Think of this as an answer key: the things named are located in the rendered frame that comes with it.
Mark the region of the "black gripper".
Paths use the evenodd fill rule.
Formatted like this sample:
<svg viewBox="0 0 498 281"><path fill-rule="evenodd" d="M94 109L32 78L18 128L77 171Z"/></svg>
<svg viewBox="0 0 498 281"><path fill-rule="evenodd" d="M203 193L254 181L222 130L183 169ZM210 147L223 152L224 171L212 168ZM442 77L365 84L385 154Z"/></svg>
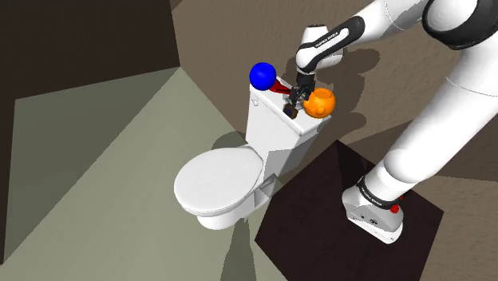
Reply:
<svg viewBox="0 0 498 281"><path fill-rule="evenodd" d="M290 101L287 103L287 108L295 109L298 101L307 101L310 93L315 88L315 74L297 73L296 77L297 87L290 90Z"/></svg>

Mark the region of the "red flat object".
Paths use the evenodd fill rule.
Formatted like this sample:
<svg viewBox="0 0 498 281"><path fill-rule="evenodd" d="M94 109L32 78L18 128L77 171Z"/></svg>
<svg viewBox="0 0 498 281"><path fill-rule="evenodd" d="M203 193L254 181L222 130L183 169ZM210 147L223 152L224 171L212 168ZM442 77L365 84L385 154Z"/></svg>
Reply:
<svg viewBox="0 0 498 281"><path fill-rule="evenodd" d="M281 93L286 95L291 94L291 89L283 85L279 79L275 80L275 83L269 88L269 90L274 93Z"/></svg>

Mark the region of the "orange round pot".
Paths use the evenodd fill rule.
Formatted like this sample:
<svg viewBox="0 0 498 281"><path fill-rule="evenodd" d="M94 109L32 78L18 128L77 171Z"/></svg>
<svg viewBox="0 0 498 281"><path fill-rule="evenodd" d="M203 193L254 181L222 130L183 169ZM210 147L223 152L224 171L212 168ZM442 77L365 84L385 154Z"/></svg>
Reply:
<svg viewBox="0 0 498 281"><path fill-rule="evenodd" d="M332 91L325 88L316 88L303 102L303 107L308 116L322 119L329 116L336 104L336 98Z"/></svg>

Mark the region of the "blue ball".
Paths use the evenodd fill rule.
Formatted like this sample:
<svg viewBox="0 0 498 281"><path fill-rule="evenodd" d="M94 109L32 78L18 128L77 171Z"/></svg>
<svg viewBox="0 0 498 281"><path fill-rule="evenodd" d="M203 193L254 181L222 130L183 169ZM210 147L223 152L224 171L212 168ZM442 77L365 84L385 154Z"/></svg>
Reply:
<svg viewBox="0 0 498 281"><path fill-rule="evenodd" d="M268 90L276 80L275 67L267 62L258 62L252 66L249 79L255 89Z"/></svg>

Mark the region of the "white toilet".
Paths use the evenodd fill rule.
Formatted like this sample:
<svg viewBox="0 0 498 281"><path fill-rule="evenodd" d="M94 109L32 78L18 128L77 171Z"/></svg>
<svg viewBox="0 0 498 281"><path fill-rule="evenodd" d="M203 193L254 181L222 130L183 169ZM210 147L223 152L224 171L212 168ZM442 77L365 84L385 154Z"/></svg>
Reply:
<svg viewBox="0 0 498 281"><path fill-rule="evenodd" d="M229 228L270 200L277 179L297 168L330 120L284 112L286 94L250 89L245 144L216 148L187 162L174 181L180 206L211 230Z"/></svg>

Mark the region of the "dark robot stand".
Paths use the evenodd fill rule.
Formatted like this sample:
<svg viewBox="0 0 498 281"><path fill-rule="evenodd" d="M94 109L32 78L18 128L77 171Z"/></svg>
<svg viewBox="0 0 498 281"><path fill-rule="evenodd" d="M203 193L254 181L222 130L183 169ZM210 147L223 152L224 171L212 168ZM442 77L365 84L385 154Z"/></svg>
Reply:
<svg viewBox="0 0 498 281"><path fill-rule="evenodd" d="M373 167L335 141L272 196L255 241L287 281L421 281L444 213L409 191L396 242L357 227L341 195Z"/></svg>

